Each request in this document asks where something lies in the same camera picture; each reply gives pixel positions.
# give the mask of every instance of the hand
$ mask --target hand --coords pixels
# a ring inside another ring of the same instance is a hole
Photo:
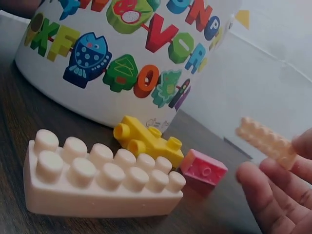
[[[236,177],[264,234],[312,234],[312,129],[292,141],[301,155],[286,171],[267,158],[239,166]]]

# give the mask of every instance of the cartoon fruit print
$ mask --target cartoon fruit print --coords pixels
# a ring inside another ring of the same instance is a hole
[[[134,24],[139,21],[142,13],[147,11],[136,11],[137,0],[120,0],[114,5],[115,14],[119,15],[127,24]]]
[[[114,12],[116,15],[121,16],[127,11],[132,11],[137,5],[137,0],[120,0],[114,5]]]

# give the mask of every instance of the yellow connector piece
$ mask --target yellow connector piece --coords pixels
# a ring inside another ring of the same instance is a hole
[[[161,138],[161,132],[155,127],[146,128],[137,118],[125,116],[114,128],[114,137],[124,149],[136,157],[146,153],[156,159],[167,158],[174,168],[179,167],[184,155],[181,151],[182,142],[175,137],[169,140]]]

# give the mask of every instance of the pink building block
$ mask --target pink building block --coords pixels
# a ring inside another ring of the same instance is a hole
[[[220,161],[191,149],[180,165],[184,175],[217,185],[228,168]]]

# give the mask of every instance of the peach building block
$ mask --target peach building block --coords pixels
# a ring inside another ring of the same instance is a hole
[[[174,168],[179,167],[184,155],[182,142],[175,137],[161,138],[161,132],[155,127],[146,128],[137,118],[125,116],[114,128],[114,137],[124,149],[135,156],[147,153],[154,159],[167,158]]]
[[[243,117],[236,134],[266,156],[276,160],[286,170],[293,167],[297,154],[292,143],[268,127],[250,117]]]
[[[217,185],[228,168],[220,161],[191,149],[180,165],[184,175]]]
[[[24,173],[27,209],[37,214],[115,218],[167,215],[183,197],[185,178],[171,163],[148,154],[137,158],[103,144],[90,153],[83,141],[39,130],[29,141]]]

